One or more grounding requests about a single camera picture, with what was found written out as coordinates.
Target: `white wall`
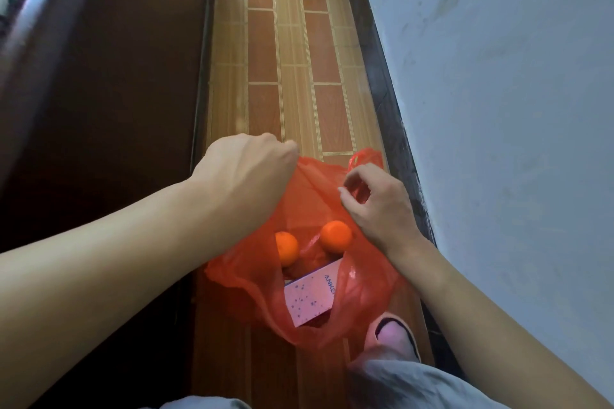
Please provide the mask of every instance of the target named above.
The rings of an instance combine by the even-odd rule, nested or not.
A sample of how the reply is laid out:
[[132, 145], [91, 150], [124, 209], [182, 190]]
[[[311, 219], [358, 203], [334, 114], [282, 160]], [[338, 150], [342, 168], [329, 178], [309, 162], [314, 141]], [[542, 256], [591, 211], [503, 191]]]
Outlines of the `white wall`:
[[614, 402], [614, 0], [370, 0], [443, 254]]

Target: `furniture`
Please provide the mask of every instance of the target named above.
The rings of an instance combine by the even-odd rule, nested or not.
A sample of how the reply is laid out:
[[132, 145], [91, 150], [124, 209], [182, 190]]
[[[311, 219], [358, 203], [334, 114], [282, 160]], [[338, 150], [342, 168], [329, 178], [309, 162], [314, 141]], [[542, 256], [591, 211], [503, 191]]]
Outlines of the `furniture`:
[[[186, 179], [203, 152], [214, 0], [23, 0], [0, 44], [0, 252]], [[35, 407], [160, 406], [189, 385], [191, 279]]]

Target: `forearm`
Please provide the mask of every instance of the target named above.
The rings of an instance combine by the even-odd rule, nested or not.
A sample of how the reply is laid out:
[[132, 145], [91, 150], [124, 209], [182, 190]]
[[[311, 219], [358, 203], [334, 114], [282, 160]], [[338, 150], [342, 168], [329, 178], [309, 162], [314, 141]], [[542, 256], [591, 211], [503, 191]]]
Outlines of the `forearm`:
[[611, 407], [430, 242], [413, 246], [393, 256], [401, 259], [397, 268], [418, 289], [472, 384], [511, 408]]
[[201, 209], [183, 191], [183, 183], [166, 188], [0, 254], [1, 407], [32, 403], [153, 298], [217, 254], [219, 237], [208, 238], [208, 252], [195, 252], [196, 240], [179, 225], [208, 219], [185, 216]]

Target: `red plastic bag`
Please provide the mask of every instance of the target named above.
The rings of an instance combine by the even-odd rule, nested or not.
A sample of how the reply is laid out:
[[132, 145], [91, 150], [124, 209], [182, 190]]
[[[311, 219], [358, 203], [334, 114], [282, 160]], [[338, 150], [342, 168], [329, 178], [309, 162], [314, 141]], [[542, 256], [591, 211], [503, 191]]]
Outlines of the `red plastic bag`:
[[[209, 279], [226, 287], [220, 288], [224, 296], [220, 299], [225, 300], [229, 314], [242, 321], [264, 323], [297, 346], [321, 348], [386, 310], [398, 274], [342, 207], [337, 189], [349, 170], [368, 162], [382, 167], [381, 153], [363, 149], [349, 160], [348, 169], [313, 158], [298, 159], [271, 218], [206, 267]], [[296, 328], [286, 306], [275, 233], [287, 231], [298, 240], [300, 258], [286, 270], [298, 278], [332, 261], [317, 242], [322, 226], [332, 220], [345, 222], [354, 241], [343, 254], [330, 317], [319, 328]]]

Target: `foot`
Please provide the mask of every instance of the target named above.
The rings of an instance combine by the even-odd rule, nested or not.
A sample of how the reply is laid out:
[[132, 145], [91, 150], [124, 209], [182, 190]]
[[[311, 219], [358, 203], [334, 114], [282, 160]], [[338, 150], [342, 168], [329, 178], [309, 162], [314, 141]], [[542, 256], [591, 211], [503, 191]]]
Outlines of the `foot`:
[[405, 360], [420, 362], [416, 340], [407, 324], [398, 316], [385, 312], [375, 319], [366, 333], [365, 351], [374, 346], [391, 348]]

